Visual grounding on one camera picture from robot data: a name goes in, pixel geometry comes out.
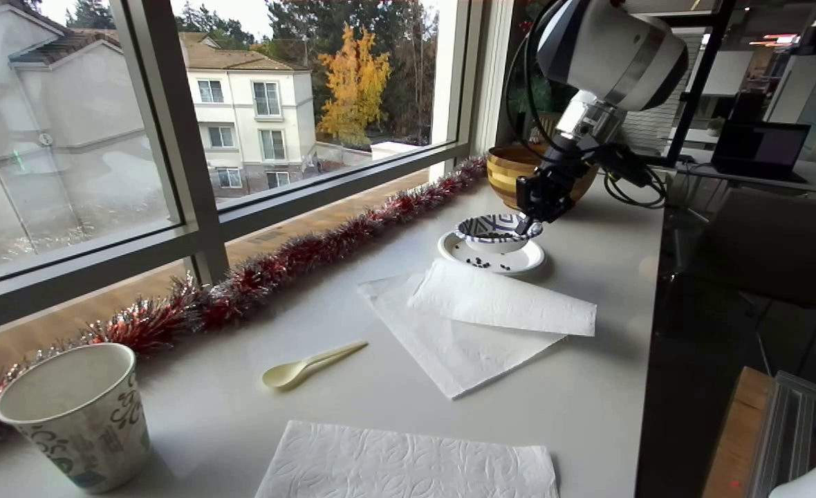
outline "chair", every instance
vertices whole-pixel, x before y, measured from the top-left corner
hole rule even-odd
[[[761,349],[766,374],[775,374],[766,338],[761,332],[772,302],[816,310],[816,194],[775,194],[747,185],[727,191],[719,210],[703,221],[700,232],[689,230],[689,241],[675,238],[675,277],[694,277],[716,285],[727,285],[744,296],[763,299],[763,310],[755,310],[752,335]],[[816,346],[816,326],[808,335],[797,374]]]

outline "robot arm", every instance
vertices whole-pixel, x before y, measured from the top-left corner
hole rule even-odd
[[[556,0],[537,22],[528,50],[553,83],[578,89],[534,177],[517,180],[517,205],[553,221],[573,208],[573,183],[592,166],[650,185],[650,169],[628,147],[600,144],[606,122],[661,105],[680,83],[686,44],[642,22],[620,0]]]

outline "tree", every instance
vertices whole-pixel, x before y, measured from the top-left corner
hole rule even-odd
[[[75,14],[72,14],[72,8],[66,11],[66,28],[113,30],[113,19],[111,19],[108,6],[102,6],[100,0],[77,0]]]
[[[315,111],[332,100],[321,53],[343,47],[343,25],[373,33],[376,50],[390,53],[393,80],[382,100],[384,122],[371,136],[429,144],[437,22],[420,0],[266,0],[271,36],[260,50],[271,58],[313,69]]]
[[[183,17],[177,17],[177,25],[188,33],[205,33],[221,50],[246,50],[257,44],[257,39],[246,33],[238,19],[221,19],[205,6],[185,6]]]
[[[332,100],[324,102],[321,133],[340,144],[365,147],[365,127],[384,119],[382,94],[390,77],[387,53],[373,55],[376,36],[343,28],[343,47],[321,55]]]

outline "plastic spoon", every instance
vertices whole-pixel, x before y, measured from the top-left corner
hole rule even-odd
[[[290,390],[296,387],[299,382],[304,382],[307,376],[313,376],[315,371],[349,357],[349,354],[357,354],[360,349],[365,349],[368,343],[354,343],[354,346],[346,346],[346,349],[335,349],[335,351],[326,351],[326,354],[318,354],[318,357],[304,357],[299,362],[282,362],[282,365],[274,365],[263,374],[263,382],[271,387],[271,390]]]

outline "paper napkin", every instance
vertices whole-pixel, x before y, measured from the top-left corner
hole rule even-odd
[[[476,310],[476,299],[487,296],[487,291],[479,291],[476,296],[465,293],[459,285],[473,282],[476,274],[490,277],[492,282],[506,279],[492,271],[467,268],[470,274],[456,277],[462,268],[451,266],[448,260],[434,260],[426,274],[415,274],[409,279],[382,279],[362,288],[371,310],[382,318],[382,324],[398,338],[398,343],[409,351],[409,357],[429,374],[429,379],[443,390],[448,398],[459,398],[467,390],[476,390],[531,357],[542,354],[553,343],[559,343],[567,332],[581,332],[578,324],[595,324],[589,315],[595,315],[595,307],[578,307],[581,302],[573,302],[575,307],[562,307],[567,318],[556,324],[564,332],[556,332],[559,326],[537,326],[537,329],[520,329],[526,315],[520,321],[506,321],[503,315],[492,315],[495,326],[479,324],[473,315],[470,321],[454,321],[454,315],[465,315],[467,310]],[[545,299],[562,299],[562,293],[550,293],[545,288],[534,288],[537,296],[528,302],[545,302]]]
[[[290,421],[257,498],[556,498],[542,445],[495,445]]]

